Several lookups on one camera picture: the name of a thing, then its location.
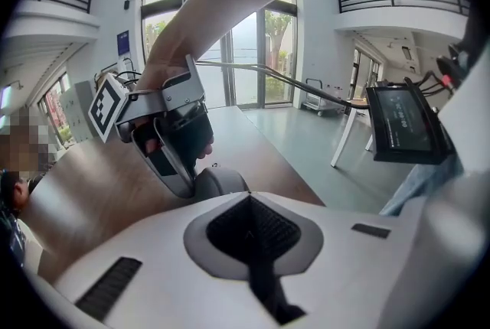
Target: ceiling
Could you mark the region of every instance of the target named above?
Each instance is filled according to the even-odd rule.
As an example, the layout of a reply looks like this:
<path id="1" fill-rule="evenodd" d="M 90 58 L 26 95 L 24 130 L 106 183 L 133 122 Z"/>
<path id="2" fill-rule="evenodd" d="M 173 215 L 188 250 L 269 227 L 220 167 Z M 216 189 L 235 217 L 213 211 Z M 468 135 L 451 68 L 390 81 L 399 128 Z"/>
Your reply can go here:
<path id="1" fill-rule="evenodd" d="M 441 34 L 422 33 L 401 28 L 365 28 L 354 31 L 354 36 L 377 49 L 393 68 L 424 75 L 428 70 L 436 70 L 436 58 L 449 56 L 448 44 L 459 40 Z M 412 60 L 405 58 L 402 47 L 408 47 Z"/>
<path id="2" fill-rule="evenodd" d="M 9 114 L 24 105 L 36 85 L 44 82 L 48 73 L 64 63 L 80 45 L 39 37 L 4 40 L 0 51 L 0 87 L 15 83 L 12 85 L 9 107 L 2 110 L 2 114 Z"/>

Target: brown tabletop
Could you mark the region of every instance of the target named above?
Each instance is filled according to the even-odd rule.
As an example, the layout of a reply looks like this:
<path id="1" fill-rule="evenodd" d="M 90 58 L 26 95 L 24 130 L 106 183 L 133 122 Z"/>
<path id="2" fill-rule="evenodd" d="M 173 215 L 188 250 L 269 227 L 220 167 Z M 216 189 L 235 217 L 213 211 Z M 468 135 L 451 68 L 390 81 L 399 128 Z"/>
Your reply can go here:
<path id="1" fill-rule="evenodd" d="M 239 171 L 253 191 L 323 205 L 282 155 L 237 107 L 213 109 L 213 153 L 197 169 L 218 163 Z M 130 144 L 98 138 L 70 148 L 32 192 L 21 218 L 47 252 L 39 274 L 55 280 L 72 262 L 129 225 L 192 204 L 174 196 Z"/>

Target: gray floor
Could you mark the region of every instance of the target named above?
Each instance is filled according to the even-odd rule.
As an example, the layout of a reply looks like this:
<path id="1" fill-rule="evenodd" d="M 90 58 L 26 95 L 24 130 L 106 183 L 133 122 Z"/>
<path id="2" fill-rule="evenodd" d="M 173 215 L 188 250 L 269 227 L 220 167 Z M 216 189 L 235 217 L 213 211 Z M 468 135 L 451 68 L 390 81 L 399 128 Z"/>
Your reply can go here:
<path id="1" fill-rule="evenodd" d="M 323 116 L 293 107 L 258 109 L 245 116 L 267 137 L 330 208 L 378 213 L 411 164 L 373 161 L 365 151 L 371 128 L 357 117 L 337 168 L 330 166 L 347 116 Z"/>

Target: blue jeans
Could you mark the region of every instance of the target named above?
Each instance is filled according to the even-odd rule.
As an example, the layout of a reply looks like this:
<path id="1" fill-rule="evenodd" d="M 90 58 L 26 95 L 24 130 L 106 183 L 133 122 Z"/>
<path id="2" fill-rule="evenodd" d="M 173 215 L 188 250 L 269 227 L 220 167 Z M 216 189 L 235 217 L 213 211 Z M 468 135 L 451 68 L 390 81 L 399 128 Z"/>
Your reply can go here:
<path id="1" fill-rule="evenodd" d="M 457 155 L 450 155 L 443 163 L 417 164 L 400 185 L 380 215 L 398 216 L 404 204 L 415 197 L 430 197 L 447 181 L 462 174 L 462 165 Z"/>

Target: hand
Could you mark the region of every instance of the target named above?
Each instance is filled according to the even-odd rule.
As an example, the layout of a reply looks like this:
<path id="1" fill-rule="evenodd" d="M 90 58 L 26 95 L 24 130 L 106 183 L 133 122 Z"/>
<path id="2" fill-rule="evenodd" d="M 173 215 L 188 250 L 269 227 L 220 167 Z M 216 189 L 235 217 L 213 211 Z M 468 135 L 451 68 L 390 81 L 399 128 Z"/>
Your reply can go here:
<path id="1" fill-rule="evenodd" d="M 148 63 L 143 71 L 143 75 L 138 80 L 136 90 L 156 90 L 161 88 L 165 81 L 187 72 L 182 66 L 172 64 L 171 66 L 166 63 L 151 64 Z M 136 121 L 136 126 L 143 125 L 149 121 L 148 118 L 142 118 Z M 214 138 L 211 138 L 209 144 L 206 145 L 203 152 L 198 156 L 199 159 L 204 159 L 206 155 L 209 155 L 213 151 L 212 144 Z M 156 139 L 148 140 L 145 144 L 146 154 L 150 154 L 161 148 L 161 144 Z"/>

